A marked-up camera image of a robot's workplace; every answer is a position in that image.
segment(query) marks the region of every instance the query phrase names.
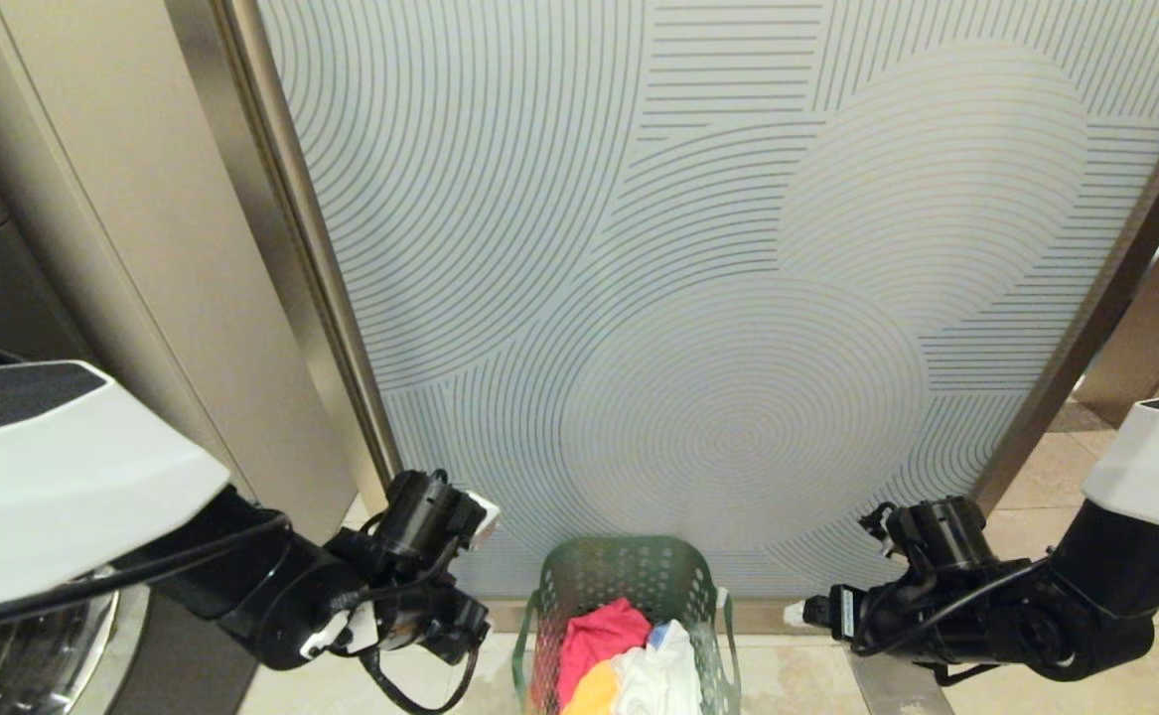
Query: frosted glass door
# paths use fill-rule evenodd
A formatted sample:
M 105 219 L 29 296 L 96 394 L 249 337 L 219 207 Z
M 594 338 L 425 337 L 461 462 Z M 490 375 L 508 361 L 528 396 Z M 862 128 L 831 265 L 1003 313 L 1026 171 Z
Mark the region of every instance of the frosted glass door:
M 1159 158 L 1159 1 L 264 0 L 408 467 L 524 596 L 665 533 L 741 596 L 891 574 L 967 491 Z

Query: red cloth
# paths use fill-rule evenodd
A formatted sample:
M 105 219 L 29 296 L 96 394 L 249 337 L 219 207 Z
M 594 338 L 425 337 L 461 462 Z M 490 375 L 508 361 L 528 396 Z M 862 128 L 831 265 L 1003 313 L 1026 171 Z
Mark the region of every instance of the red cloth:
M 588 615 L 570 619 L 566 640 L 561 642 L 561 671 L 557 674 L 557 700 L 570 703 L 575 688 L 593 665 L 610 657 L 646 645 L 650 621 L 626 598 L 607 603 Z

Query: tile floor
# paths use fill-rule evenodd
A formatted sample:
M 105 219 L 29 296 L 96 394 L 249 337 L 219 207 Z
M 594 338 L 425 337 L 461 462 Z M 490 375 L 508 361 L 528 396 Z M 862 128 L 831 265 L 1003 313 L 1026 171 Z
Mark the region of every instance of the tile floor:
M 1074 422 L 1071 426 L 1099 425 Z M 986 534 L 998 555 L 1036 557 L 1059 539 L 1081 503 L 1079 484 L 1113 438 L 1114 433 L 1107 430 L 1052 431 L 1044 436 L 989 517 Z M 348 525 L 360 525 L 366 519 L 357 499 L 344 519 Z M 503 715 L 517 710 L 512 642 L 515 636 L 510 634 L 489 639 L 474 684 L 453 714 Z M 744 714 L 866 715 L 868 712 L 845 652 L 829 637 L 739 636 L 738 644 Z M 446 700 L 446 693 L 460 677 L 418 650 L 392 652 L 382 661 L 385 671 L 403 692 L 414 693 L 417 701 L 431 706 Z M 947 688 L 947 698 L 957 715 L 1159 714 L 1159 626 L 1150 655 L 1084 683 L 1054 684 L 1023 666 L 1012 666 Z M 240 712 L 242 715 L 363 712 L 387 715 L 399 710 L 380 695 L 357 661 L 326 656 L 289 673 L 258 671 Z

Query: white cloth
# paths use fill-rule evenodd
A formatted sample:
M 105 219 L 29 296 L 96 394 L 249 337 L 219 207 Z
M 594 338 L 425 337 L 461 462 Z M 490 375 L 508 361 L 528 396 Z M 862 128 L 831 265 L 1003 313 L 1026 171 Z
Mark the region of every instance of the white cloth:
M 614 715 L 701 715 L 693 647 L 679 621 L 670 622 L 657 647 L 633 648 L 611 665 L 619 678 Z

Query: green plastic basket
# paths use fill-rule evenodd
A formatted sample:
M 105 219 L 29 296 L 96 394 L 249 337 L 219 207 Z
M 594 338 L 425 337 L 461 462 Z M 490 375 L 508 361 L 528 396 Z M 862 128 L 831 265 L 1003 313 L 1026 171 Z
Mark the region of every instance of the green plastic basket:
M 704 715 L 738 715 L 742 678 L 734 645 L 732 603 L 712 584 L 701 553 L 678 538 L 578 538 L 552 549 L 531 593 L 512 650 L 512 683 L 530 714 L 556 715 L 557 673 L 566 625 L 615 598 L 626 597 L 657 623 L 676 619 L 690 630 L 693 663 L 702 686 Z M 726 678 L 716 640 L 716 607 L 724 612 L 732 680 Z M 538 620 L 533 678 L 525 678 L 525 644 Z

